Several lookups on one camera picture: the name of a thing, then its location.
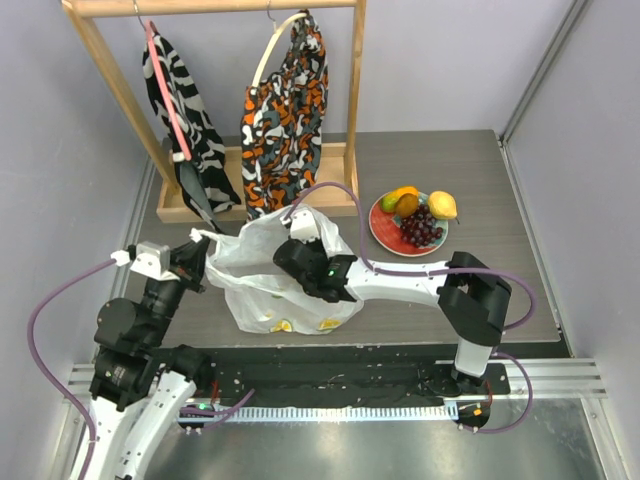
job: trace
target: red grapes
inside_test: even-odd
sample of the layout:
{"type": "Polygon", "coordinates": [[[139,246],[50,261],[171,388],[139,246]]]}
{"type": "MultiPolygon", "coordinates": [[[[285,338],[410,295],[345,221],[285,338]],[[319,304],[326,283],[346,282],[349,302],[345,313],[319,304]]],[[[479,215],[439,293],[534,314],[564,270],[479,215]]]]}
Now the red grapes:
{"type": "Polygon", "coordinates": [[[436,227],[436,219],[427,205],[420,205],[412,215],[402,219],[402,241],[416,247],[427,247],[442,238],[444,230],[436,227]]]}

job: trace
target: wall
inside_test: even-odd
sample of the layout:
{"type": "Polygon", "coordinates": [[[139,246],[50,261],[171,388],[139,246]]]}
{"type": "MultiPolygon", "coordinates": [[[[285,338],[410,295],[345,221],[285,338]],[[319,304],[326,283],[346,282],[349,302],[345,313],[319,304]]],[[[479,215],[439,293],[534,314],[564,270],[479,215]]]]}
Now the wall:
{"type": "MultiPolygon", "coordinates": [[[[369,0],[358,130],[502,131],[570,0],[369,0]]],[[[275,11],[282,22],[293,11],[275,11]]],[[[351,9],[313,11],[327,43],[330,74],[325,132],[344,132],[351,59],[351,9]]],[[[222,135],[239,134],[244,89],[272,33],[265,12],[154,17],[184,58],[222,135]]],[[[122,25],[107,34],[116,42],[122,25]]],[[[144,46],[115,51],[148,113],[144,46]]],[[[287,48],[284,34],[266,72],[287,48]]]]}
{"type": "MultiPolygon", "coordinates": [[[[62,402],[31,361],[27,317],[120,246],[145,154],[59,2],[0,2],[0,45],[0,471],[40,480],[62,402]]],[[[37,344],[61,379],[90,359],[114,275],[79,284],[41,315],[37,344]]]]}
{"type": "Polygon", "coordinates": [[[636,472],[638,18],[637,2],[593,2],[511,142],[569,340],[597,360],[636,472]]]}

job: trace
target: red plate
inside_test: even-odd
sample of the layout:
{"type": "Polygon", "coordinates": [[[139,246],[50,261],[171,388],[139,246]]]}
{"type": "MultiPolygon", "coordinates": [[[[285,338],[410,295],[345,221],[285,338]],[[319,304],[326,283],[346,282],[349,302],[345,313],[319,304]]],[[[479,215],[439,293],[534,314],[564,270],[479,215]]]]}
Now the red plate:
{"type": "MultiPolygon", "coordinates": [[[[373,204],[369,211],[369,228],[373,236],[380,242],[384,248],[403,257],[421,257],[431,252],[435,252],[444,243],[449,232],[448,220],[437,220],[436,226],[442,227],[442,237],[435,242],[427,245],[426,247],[416,247],[410,243],[402,241],[402,231],[400,225],[402,219],[393,213],[385,213],[380,208],[380,200],[385,195],[382,195],[376,203],[373,204]]],[[[420,193],[418,200],[420,204],[426,204],[429,195],[420,193]]]]}

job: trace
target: wooden clothing rack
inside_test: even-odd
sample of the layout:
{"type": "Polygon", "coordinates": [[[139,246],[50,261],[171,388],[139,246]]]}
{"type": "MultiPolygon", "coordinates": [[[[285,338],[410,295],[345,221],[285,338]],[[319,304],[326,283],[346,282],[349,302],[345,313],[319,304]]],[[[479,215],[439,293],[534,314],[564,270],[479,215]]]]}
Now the wooden clothing rack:
{"type": "MultiPolygon", "coordinates": [[[[268,0],[137,0],[136,3],[137,12],[133,0],[62,0],[62,6],[71,19],[78,35],[80,35],[111,92],[124,110],[147,152],[149,152],[160,175],[162,175],[163,186],[157,212],[163,222],[193,222],[200,219],[184,205],[180,194],[180,185],[173,170],[171,153],[163,151],[160,146],[149,122],[142,113],[129,83],[93,21],[94,18],[241,12],[267,10],[267,6],[271,10],[353,8],[347,141],[323,144],[317,180],[318,182],[336,181],[343,183],[358,196],[355,140],[366,0],[271,0],[271,2],[268,2],[268,0]]],[[[226,152],[227,163],[225,170],[235,191],[242,198],[243,205],[235,205],[230,211],[218,214],[218,216],[220,220],[245,219],[246,209],[241,175],[242,152],[240,147],[229,147],[226,152]]],[[[309,195],[305,201],[331,216],[355,215],[357,213],[351,198],[345,192],[336,188],[320,189],[309,195]]]]}

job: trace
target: floor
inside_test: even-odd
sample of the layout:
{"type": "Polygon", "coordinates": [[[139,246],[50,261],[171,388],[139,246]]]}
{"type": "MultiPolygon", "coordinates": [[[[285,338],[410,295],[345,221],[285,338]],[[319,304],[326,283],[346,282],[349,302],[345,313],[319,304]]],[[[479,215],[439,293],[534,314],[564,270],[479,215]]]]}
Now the floor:
{"type": "MultiPolygon", "coordinates": [[[[559,339],[542,281],[525,233],[513,190],[492,131],[401,132],[358,134],[356,144],[360,198],[366,211],[383,193],[401,185],[431,192],[445,190],[456,198],[460,224],[450,222],[446,243],[420,259],[404,259],[381,247],[367,232],[369,255],[393,262],[447,260],[456,250],[468,251],[485,264],[524,278],[538,293],[540,307],[522,328],[510,331],[507,342],[559,339]]],[[[163,224],[155,214],[160,190],[156,175],[140,232],[140,240],[177,246],[188,241],[191,227],[202,224],[163,224]]],[[[354,249],[358,227],[352,217],[335,218],[342,237],[354,249]]],[[[228,224],[238,231],[240,223],[228,224]]],[[[144,278],[131,275],[127,297],[139,300],[144,278]]],[[[514,289],[507,321],[520,318],[528,298],[514,289]]],[[[367,302],[364,309],[328,335],[304,336],[279,332],[242,332],[231,316],[224,294],[209,286],[202,295],[188,292],[175,315],[164,345],[194,347],[456,343],[444,315],[422,305],[390,301],[367,302]]]]}
{"type": "MultiPolygon", "coordinates": [[[[525,401],[494,403],[491,426],[525,401]]],[[[202,436],[174,425],[147,480],[605,480],[579,400],[538,400],[520,427],[472,435],[448,421],[227,424],[202,436]]]]}

